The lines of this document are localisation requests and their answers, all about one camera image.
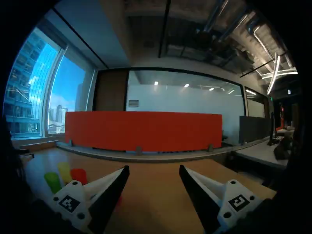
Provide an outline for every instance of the wooden table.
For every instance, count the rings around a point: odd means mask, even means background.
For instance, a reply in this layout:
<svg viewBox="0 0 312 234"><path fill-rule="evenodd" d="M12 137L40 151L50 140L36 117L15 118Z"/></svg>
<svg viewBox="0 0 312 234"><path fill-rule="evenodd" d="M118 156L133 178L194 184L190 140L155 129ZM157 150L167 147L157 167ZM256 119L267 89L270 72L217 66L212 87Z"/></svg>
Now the wooden table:
<svg viewBox="0 0 312 234"><path fill-rule="evenodd" d="M268 140L257 145L237 150L237 155L274 168L285 169L288 160L276 160L274 149L278 144L269 146Z"/></svg>
<svg viewBox="0 0 312 234"><path fill-rule="evenodd" d="M236 179L262 199L272 198L275 194L211 159L183 163L122 163L57 148L34 154L35 158L27 164L25 172L32 191L43 200L52 197L43 175L49 171L57 172L58 162L66 161L72 168L85 169L89 182L129 165L130 176L122 192L122 201L109 220L106 234L203 234L203 227L179 176L180 164L221 183Z"/></svg>

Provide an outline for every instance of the exposed ceiling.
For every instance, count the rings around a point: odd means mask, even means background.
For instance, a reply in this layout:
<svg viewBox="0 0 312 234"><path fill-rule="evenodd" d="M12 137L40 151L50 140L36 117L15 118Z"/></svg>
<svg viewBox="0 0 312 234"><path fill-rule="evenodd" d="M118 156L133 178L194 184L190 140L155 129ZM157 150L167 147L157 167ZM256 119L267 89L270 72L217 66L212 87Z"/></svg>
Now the exposed ceiling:
<svg viewBox="0 0 312 234"><path fill-rule="evenodd" d="M167 0L124 0L134 40L158 48ZM182 57L244 74L281 56L280 70L294 66L282 40L243 0L172 0L161 56ZM273 72L274 62L257 69ZM260 84L269 85L270 79Z"/></svg>

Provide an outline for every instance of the blue sky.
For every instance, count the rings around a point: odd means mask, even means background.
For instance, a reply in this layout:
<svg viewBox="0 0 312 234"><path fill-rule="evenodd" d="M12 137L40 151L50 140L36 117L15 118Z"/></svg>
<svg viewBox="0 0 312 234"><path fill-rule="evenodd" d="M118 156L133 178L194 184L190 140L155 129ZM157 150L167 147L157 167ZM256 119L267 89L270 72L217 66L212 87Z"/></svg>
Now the blue sky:
<svg viewBox="0 0 312 234"><path fill-rule="evenodd" d="M68 111L74 111L77 88L84 77L85 71L64 56L55 76L50 108L56 111L56 107L62 105Z"/></svg>

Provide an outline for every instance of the glass wall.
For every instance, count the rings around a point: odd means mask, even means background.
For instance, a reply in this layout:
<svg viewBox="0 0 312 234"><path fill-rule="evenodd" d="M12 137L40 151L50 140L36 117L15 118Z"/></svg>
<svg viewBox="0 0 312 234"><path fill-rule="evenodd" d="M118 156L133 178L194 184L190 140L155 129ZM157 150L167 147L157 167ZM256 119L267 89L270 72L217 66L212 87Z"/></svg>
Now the glass wall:
<svg viewBox="0 0 312 234"><path fill-rule="evenodd" d="M241 86L168 71L130 71L126 110L221 114L224 142L232 145L245 115Z"/></svg>
<svg viewBox="0 0 312 234"><path fill-rule="evenodd" d="M35 28L19 51L3 104L12 138L64 133L66 112L86 110L95 67L64 45Z"/></svg>
<svg viewBox="0 0 312 234"><path fill-rule="evenodd" d="M4 114L13 138L42 136L43 96L60 47L35 29L13 64L4 99Z"/></svg>
<svg viewBox="0 0 312 234"><path fill-rule="evenodd" d="M248 116L269 118L268 98L255 90L245 87Z"/></svg>

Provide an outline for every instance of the gray partition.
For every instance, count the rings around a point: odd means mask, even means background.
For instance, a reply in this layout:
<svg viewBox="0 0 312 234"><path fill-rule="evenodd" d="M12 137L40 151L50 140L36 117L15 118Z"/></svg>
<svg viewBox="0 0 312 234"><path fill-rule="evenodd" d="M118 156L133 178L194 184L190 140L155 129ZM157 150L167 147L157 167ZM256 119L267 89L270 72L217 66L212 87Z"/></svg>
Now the gray partition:
<svg viewBox="0 0 312 234"><path fill-rule="evenodd" d="M259 140L270 135L269 118L250 116L239 117L239 143Z"/></svg>

